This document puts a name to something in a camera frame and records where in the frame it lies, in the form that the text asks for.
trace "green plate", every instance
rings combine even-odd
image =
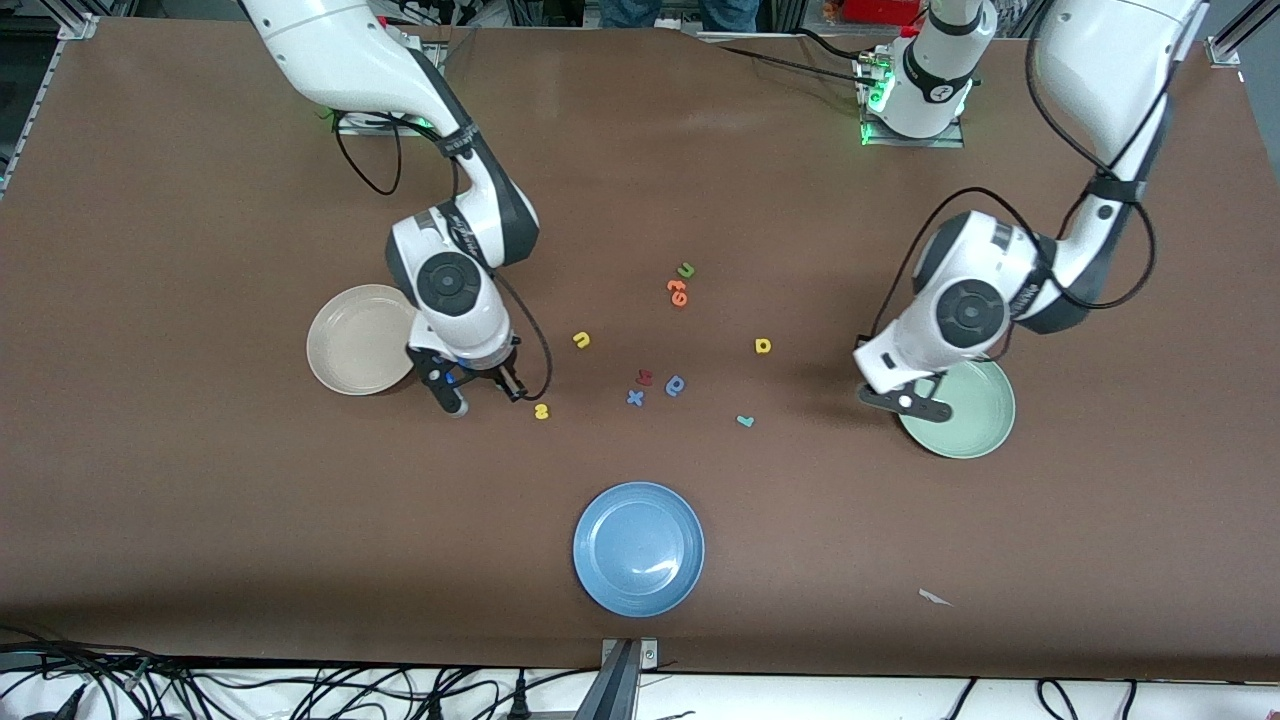
[[[915,392],[932,389],[932,380],[920,380]],[[951,368],[934,397],[951,406],[946,423],[899,415],[906,432],[931,452],[956,460],[982,457],[1004,445],[1014,429],[1014,387],[995,363]]]

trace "beige plate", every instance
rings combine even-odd
[[[316,379],[343,395],[372,395],[412,368],[404,343],[413,306],[384,284],[353,287],[325,304],[307,332],[307,363]]]

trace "white paper scrap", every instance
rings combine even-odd
[[[927,601],[929,601],[929,602],[932,602],[934,605],[946,605],[947,607],[955,607],[955,605],[951,605],[950,602],[942,600],[941,597],[931,593],[929,591],[927,591],[924,588],[920,588],[920,597],[923,597],[924,600],[927,600]]]

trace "metal frame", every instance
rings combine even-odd
[[[58,46],[54,49],[54,56],[49,59],[49,69],[45,70],[45,77],[40,81],[40,90],[36,91],[36,100],[31,104],[31,111],[27,113],[27,122],[22,124],[22,135],[18,136],[18,142],[13,146],[13,156],[9,158],[9,164],[4,168],[4,177],[0,178],[0,200],[4,199],[4,193],[9,190],[9,179],[13,177],[15,169],[18,169],[18,158],[22,155],[22,149],[27,145],[27,136],[31,135],[31,126],[36,122],[36,114],[40,113],[40,106],[45,101],[45,94],[49,91],[49,83],[54,81],[54,70],[58,69],[58,61],[63,58],[63,50],[67,47],[67,40],[59,40]]]
[[[636,696],[640,693],[640,662],[644,641],[622,639],[613,643],[609,657],[586,691],[573,720],[632,720]],[[658,660],[654,650],[654,661]]]
[[[1222,29],[1208,37],[1204,47],[1210,61],[1215,67],[1239,65],[1240,55],[1236,50],[1277,13],[1280,13],[1280,0],[1252,0]]]

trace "wire bundle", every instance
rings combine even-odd
[[[480,667],[445,667],[440,669],[429,692],[415,691],[410,673],[424,670],[424,665],[369,665],[369,664],[342,664],[334,667],[316,670],[312,676],[273,678],[260,682],[234,682],[219,676],[210,670],[219,667],[229,669],[230,662],[210,661],[207,659],[184,659],[157,655],[142,648],[128,646],[104,646],[93,643],[68,642],[49,639],[37,633],[20,628],[0,624],[0,630],[14,633],[28,638],[23,642],[0,644],[0,652],[32,653],[40,661],[32,665],[6,669],[0,671],[0,676],[22,674],[22,676],[0,692],[0,700],[9,693],[31,682],[33,678],[46,680],[65,676],[84,678],[102,692],[108,712],[111,720],[120,720],[124,707],[118,707],[113,696],[119,693],[127,698],[128,705],[137,712],[140,719],[172,717],[170,710],[193,720],[244,720],[209,694],[209,685],[216,685],[224,691],[253,691],[273,685],[308,685],[307,693],[289,714],[288,720],[311,720],[312,717],[325,717],[328,720],[353,720],[352,715],[360,711],[374,710],[383,720],[389,720],[390,714],[385,706],[387,701],[404,703],[403,720],[433,720],[440,717],[440,702],[480,688],[493,691],[493,701],[484,707],[472,720],[492,719],[503,703],[515,697],[516,692],[502,692],[502,685],[495,680],[479,680],[466,683],[480,671]],[[539,678],[525,684],[524,689],[531,689],[561,678],[581,673],[591,673],[595,669],[579,669],[556,673],[545,678]],[[374,673],[371,679],[361,680],[364,674]],[[392,689],[389,685],[402,682],[404,689]],[[349,689],[355,692],[338,710],[319,714],[317,707],[337,689]]]

